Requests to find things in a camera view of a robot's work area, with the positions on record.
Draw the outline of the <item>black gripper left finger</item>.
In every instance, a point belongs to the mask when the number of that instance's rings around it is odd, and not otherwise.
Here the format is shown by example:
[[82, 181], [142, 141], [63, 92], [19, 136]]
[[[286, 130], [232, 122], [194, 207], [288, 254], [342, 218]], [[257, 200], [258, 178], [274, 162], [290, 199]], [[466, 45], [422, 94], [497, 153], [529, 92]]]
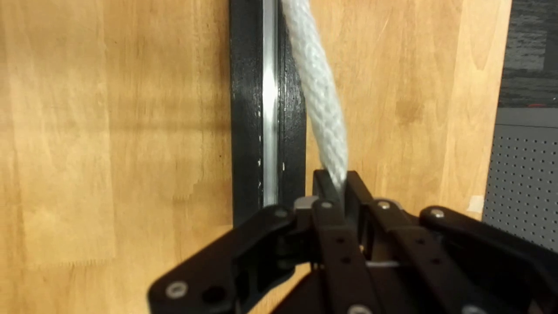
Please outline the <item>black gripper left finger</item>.
[[293, 205], [269, 205], [220, 235], [148, 287], [150, 314], [248, 314], [300, 265], [311, 272], [274, 314], [380, 314], [372, 282], [366, 207], [373, 195], [347, 174], [335, 192], [328, 172]]

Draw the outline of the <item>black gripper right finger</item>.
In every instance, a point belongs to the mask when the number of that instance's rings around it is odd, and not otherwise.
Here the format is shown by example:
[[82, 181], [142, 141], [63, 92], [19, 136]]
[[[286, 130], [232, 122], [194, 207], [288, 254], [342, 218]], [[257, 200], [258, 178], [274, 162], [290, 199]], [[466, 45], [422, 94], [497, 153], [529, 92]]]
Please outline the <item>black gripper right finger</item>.
[[558, 314], [558, 254], [445, 205], [419, 216], [347, 172], [365, 258], [408, 275], [429, 314]]

